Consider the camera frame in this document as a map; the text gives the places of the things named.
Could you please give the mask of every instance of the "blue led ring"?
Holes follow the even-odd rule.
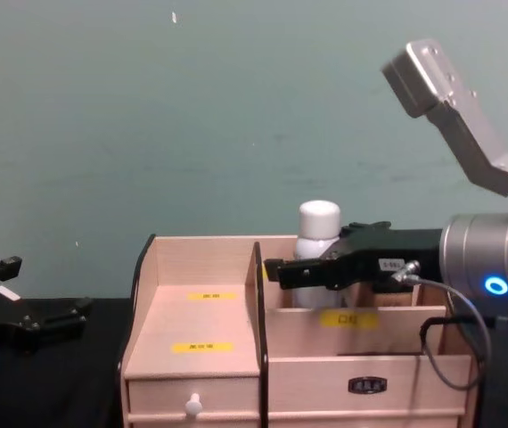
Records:
[[[488,292],[491,292],[496,296],[501,296],[508,292],[508,283],[499,276],[491,276],[486,280],[484,286]]]

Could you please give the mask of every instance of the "black cable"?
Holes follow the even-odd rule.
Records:
[[[452,388],[453,390],[457,391],[468,391],[478,386],[480,383],[482,383],[484,381],[484,378],[486,377],[486,370],[491,364],[492,340],[489,335],[486,321],[484,320],[483,316],[479,313],[478,309],[474,306],[474,304],[470,300],[468,300],[466,296],[464,296],[461,292],[458,292],[456,289],[452,288],[449,285],[437,283],[436,281],[429,281],[428,279],[422,279],[418,276],[406,276],[403,282],[410,285],[419,284],[432,288],[438,288],[445,292],[450,292],[451,294],[457,296],[460,300],[462,300],[466,304],[470,312],[473,314],[473,322],[478,325],[482,333],[482,336],[484,337],[484,355],[479,359],[478,353],[475,353],[476,359],[479,359],[477,365],[478,373],[476,377],[472,379],[470,382],[466,383],[465,385],[458,385],[452,383],[448,380],[448,378],[442,373],[442,371],[438,367],[436,360],[434,359],[434,355],[432,355],[432,351],[426,345],[426,342],[422,345],[422,352],[428,357],[430,363],[432,364],[432,368],[434,369],[440,380],[449,388]]]

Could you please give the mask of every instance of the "wooden compartment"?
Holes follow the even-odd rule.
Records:
[[[443,297],[415,290],[377,299],[361,284],[350,290],[356,301],[391,306],[290,308],[289,293],[258,270],[255,243],[261,259],[289,259],[295,240],[151,238],[120,367],[126,428],[264,427],[264,415],[270,428],[472,426],[477,390],[447,388],[420,355],[419,327],[446,314]],[[432,327],[428,343],[451,380],[473,375],[455,329]],[[387,390],[350,393],[349,380],[363,376],[386,379]],[[189,417],[194,393],[203,409]]]

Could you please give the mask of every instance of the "teal wall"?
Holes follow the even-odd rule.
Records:
[[[508,140],[508,1],[0,1],[14,290],[126,296],[149,234],[295,233],[312,198],[397,227],[508,210],[380,73],[423,37]]]

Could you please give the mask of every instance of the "small label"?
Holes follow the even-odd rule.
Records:
[[[235,292],[190,292],[189,300],[236,299]]]
[[[12,301],[20,300],[20,296],[16,292],[9,290],[4,285],[0,285],[0,293],[3,294],[4,297]]]
[[[175,343],[171,350],[176,354],[187,352],[230,352],[232,343]]]
[[[379,326],[379,315],[376,312],[327,309],[320,314],[319,322],[322,327],[373,329]]]
[[[397,272],[405,266],[403,259],[379,259],[379,268],[386,272]]]
[[[355,377],[349,379],[348,391],[353,394],[378,394],[387,390],[387,379],[383,377]]]

